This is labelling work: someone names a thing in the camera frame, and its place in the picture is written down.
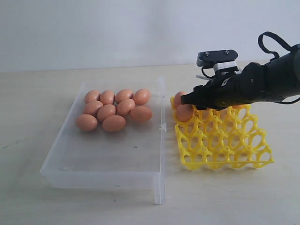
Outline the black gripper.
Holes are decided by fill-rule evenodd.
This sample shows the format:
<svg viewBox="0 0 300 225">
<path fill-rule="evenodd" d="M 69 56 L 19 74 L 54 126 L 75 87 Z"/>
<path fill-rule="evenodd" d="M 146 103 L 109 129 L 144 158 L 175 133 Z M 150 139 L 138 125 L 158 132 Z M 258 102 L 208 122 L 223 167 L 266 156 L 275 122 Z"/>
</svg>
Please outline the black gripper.
<svg viewBox="0 0 300 225">
<path fill-rule="evenodd" d="M 204 85 L 200 94 L 191 92 L 180 97 L 182 105 L 196 105 L 197 110 L 223 109 L 234 105 L 267 100 L 265 67 L 249 63 L 238 75 L 223 75 Z"/>
</svg>

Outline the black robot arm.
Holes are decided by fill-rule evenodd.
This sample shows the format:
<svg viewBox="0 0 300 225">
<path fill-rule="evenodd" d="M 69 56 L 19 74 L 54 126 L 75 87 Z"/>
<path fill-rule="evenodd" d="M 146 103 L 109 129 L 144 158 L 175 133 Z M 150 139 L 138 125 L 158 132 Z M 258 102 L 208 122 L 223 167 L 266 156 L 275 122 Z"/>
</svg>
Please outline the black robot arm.
<svg viewBox="0 0 300 225">
<path fill-rule="evenodd" d="M 300 46 L 289 53 L 261 65 L 251 62 L 239 70 L 234 50 L 201 52 L 196 64 L 202 70 L 213 69 L 205 85 L 198 85 L 181 96 L 183 105 L 194 105 L 198 110 L 222 110 L 229 106 L 256 102 L 284 104 L 285 99 L 300 93 Z"/>
</svg>

